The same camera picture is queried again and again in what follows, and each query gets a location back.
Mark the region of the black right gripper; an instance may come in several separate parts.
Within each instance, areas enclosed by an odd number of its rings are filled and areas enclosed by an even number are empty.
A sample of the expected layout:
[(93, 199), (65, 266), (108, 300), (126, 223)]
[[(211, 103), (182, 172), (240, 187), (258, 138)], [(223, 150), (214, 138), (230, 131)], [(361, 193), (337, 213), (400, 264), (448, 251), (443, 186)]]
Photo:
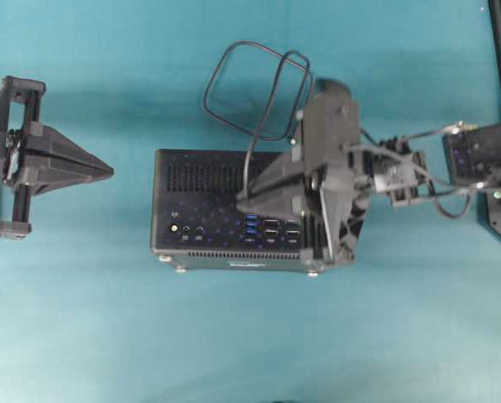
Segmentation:
[[(300, 157), (279, 154), (249, 183), (239, 211), (260, 216), (301, 216), (300, 258), (312, 269), (350, 264), (367, 214), (358, 104), (347, 88), (322, 88), (298, 113)], [(303, 175), (302, 188), (280, 188)]]

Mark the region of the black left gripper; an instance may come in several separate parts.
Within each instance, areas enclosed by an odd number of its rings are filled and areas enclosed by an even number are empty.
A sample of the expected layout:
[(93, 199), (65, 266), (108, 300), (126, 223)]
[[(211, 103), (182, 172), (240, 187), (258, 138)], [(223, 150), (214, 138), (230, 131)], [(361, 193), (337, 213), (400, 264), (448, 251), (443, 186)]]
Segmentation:
[[(33, 122), (39, 119), (41, 98), (46, 91), (42, 81), (6, 76), (0, 88), (0, 197), (7, 186), (13, 193), (12, 218), (0, 219), (0, 238), (22, 240), (31, 232), (29, 209), (32, 196), (81, 184), (103, 181), (114, 170), (94, 154), (58, 130)], [(23, 124), (8, 128), (11, 104), (24, 106)], [(23, 168), (20, 170), (23, 147), (28, 153), (55, 158), (94, 170), (86, 173), (54, 169)]]

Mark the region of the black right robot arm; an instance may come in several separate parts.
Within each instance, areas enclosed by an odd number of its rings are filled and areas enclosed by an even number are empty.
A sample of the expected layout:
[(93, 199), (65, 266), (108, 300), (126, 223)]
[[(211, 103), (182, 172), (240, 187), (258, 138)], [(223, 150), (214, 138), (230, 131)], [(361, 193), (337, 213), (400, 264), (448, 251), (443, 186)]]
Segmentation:
[(447, 178), (430, 172), (425, 157), (402, 136), (363, 142), (357, 103), (335, 82), (299, 114), (299, 139), (258, 176), (245, 175), (241, 212), (297, 222), (300, 262), (310, 272), (350, 264), (370, 199), (384, 194), (396, 207), (438, 204), (446, 196), (471, 203), (478, 193), (501, 195), (501, 123), (454, 123), (439, 130)]

